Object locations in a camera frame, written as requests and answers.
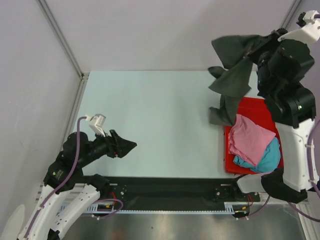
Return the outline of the dark grey t shirt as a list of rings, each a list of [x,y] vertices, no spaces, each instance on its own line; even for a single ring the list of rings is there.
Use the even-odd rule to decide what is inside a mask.
[[[208,87],[220,94],[219,107],[210,107],[209,123],[219,126],[233,126],[239,104],[251,90],[249,79],[253,63],[246,54],[259,42],[259,35],[227,35],[211,41],[223,66],[208,68],[215,78]]]

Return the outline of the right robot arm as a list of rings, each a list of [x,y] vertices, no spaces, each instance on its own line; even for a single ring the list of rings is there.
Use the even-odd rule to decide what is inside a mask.
[[[287,34],[284,28],[272,31],[246,57],[257,65],[258,95],[275,123],[283,159],[282,167],[261,177],[261,185],[271,197],[298,204],[320,180],[313,141],[316,99],[301,84],[315,60],[305,41]]]

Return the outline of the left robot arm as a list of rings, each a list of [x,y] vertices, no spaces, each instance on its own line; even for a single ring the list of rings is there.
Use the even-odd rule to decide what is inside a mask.
[[[98,201],[110,201],[112,211],[115,207],[121,209],[123,202],[116,198],[114,187],[99,174],[90,176],[79,195],[64,210],[60,208],[77,180],[84,176],[84,167],[103,156],[123,158],[136,146],[137,143],[121,138],[115,130],[96,135],[93,141],[81,131],[70,134],[48,167],[35,210],[17,239],[61,240],[83,212]]]

